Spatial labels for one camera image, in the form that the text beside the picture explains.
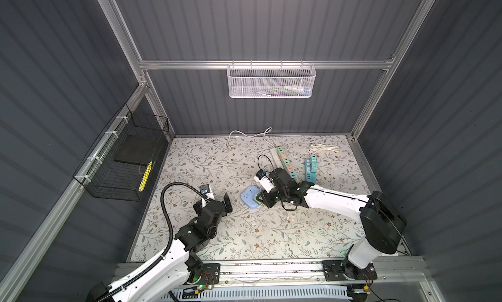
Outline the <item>blue triangular socket adapter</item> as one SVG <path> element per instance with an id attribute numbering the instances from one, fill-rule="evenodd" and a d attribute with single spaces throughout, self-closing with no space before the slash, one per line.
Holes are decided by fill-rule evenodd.
<path id="1" fill-rule="evenodd" d="M 260 206 L 260 203 L 256 201 L 256 196 L 261 192 L 261 189 L 257 186 L 249 186 L 247 187 L 241 194 L 241 201 L 249 208 L 249 209 L 257 209 Z"/>

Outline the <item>teal USB power strip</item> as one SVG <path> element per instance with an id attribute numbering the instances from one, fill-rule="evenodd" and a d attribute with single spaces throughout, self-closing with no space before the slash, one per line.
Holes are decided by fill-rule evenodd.
<path id="1" fill-rule="evenodd" d="M 318 171 L 317 155 L 305 159 L 305 180 L 316 184 L 316 172 Z"/>

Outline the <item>white multicolour power strip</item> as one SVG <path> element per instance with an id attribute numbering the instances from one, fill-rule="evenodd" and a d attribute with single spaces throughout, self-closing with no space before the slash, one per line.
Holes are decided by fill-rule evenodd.
<path id="1" fill-rule="evenodd" d="M 291 176 L 292 179 L 297 181 L 298 177 L 296 175 L 292 162 L 289 160 L 286 154 L 286 150 L 280 146 L 271 149 L 270 153 L 272 155 L 273 163 L 275 164 L 275 166 L 282 167 L 285 171 L 288 172 L 288 174 Z"/>

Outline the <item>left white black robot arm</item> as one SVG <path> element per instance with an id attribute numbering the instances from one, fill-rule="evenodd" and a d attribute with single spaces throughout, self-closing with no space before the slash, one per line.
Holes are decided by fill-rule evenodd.
<path id="1" fill-rule="evenodd" d="M 169 246 L 125 277 L 107 286 L 98 283 L 86 301 L 156 301 L 187 282 L 197 282 L 203 263 L 196 253 L 216 237 L 222 217 L 232 212 L 227 194 L 222 201 L 209 198 L 199 216 L 180 228 Z"/>

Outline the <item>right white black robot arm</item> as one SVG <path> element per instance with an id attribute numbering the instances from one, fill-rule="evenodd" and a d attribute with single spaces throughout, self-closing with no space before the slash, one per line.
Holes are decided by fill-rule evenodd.
<path id="1" fill-rule="evenodd" d="M 405 217 L 378 191 L 354 195 L 303 181 L 266 185 L 256 198 L 268 208 L 280 203 L 294 206 L 293 210 L 298 207 L 326 210 L 360 223 L 363 237 L 349 248 L 337 268 L 349 280 L 377 279 L 373 260 L 383 254 L 394 255 L 407 227 Z"/>

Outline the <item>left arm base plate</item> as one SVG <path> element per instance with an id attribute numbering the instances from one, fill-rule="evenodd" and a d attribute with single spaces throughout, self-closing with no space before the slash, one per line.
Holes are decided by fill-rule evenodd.
<path id="1" fill-rule="evenodd" d="M 188 278 L 182 286 L 212 286 L 219 284 L 221 264 L 202 262 L 188 268 Z"/>

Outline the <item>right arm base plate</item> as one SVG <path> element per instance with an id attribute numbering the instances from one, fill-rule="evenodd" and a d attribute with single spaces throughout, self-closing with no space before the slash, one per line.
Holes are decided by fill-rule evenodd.
<path id="1" fill-rule="evenodd" d="M 322 271 L 327 281 L 375 281 L 378 279 L 372 263 L 359 269 L 348 260 L 323 260 Z"/>

